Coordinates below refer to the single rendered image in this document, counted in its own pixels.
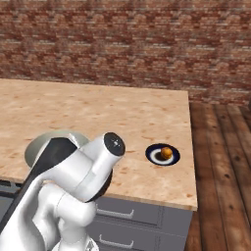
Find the small blue white plate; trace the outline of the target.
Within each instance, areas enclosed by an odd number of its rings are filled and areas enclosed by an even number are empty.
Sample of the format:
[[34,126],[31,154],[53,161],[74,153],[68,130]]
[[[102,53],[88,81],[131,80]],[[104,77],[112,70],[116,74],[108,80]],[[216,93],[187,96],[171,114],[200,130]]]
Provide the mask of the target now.
[[[164,150],[169,148],[171,150],[171,157],[167,158],[164,156]],[[166,143],[155,143],[148,146],[145,150],[146,158],[157,166],[172,166],[176,164],[180,159],[178,150],[170,144]]]

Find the orange peach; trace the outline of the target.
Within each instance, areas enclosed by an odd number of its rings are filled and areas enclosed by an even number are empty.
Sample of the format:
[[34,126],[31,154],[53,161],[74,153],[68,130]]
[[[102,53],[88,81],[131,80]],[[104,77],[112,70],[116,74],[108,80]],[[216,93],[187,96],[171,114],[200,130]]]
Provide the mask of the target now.
[[162,148],[162,149],[161,149],[161,156],[162,156],[164,159],[166,159],[166,160],[170,159],[170,158],[173,156],[173,151],[172,151],[172,149],[169,148],[169,147],[164,147],[164,148]]

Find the grey-green bowl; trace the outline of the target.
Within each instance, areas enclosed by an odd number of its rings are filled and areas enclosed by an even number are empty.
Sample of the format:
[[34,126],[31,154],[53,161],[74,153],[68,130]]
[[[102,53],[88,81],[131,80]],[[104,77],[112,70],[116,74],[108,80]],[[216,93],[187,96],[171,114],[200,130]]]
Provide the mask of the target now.
[[25,162],[32,168],[37,154],[42,148],[42,146],[51,138],[55,137],[66,137],[68,138],[77,148],[80,148],[84,144],[89,142],[89,139],[83,134],[72,131],[72,130],[53,130],[42,133],[41,135],[34,138],[25,150]]

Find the grey drawer front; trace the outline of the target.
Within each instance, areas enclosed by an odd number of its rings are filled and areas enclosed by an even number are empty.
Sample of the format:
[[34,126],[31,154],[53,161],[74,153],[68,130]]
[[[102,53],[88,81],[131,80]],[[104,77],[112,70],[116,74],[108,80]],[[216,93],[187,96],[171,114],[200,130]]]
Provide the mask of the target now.
[[[102,222],[94,222],[87,230],[98,246],[107,251],[157,251],[159,248],[160,237],[153,231]],[[99,234],[102,234],[105,240],[123,244],[130,244],[133,240],[134,245],[132,249],[105,245],[99,242]]]
[[108,197],[101,197],[97,200],[97,209],[126,214],[130,213],[133,209],[134,215],[131,220],[107,217],[99,214],[97,214],[97,218],[113,223],[136,226],[158,226],[162,215],[162,208],[160,206]]

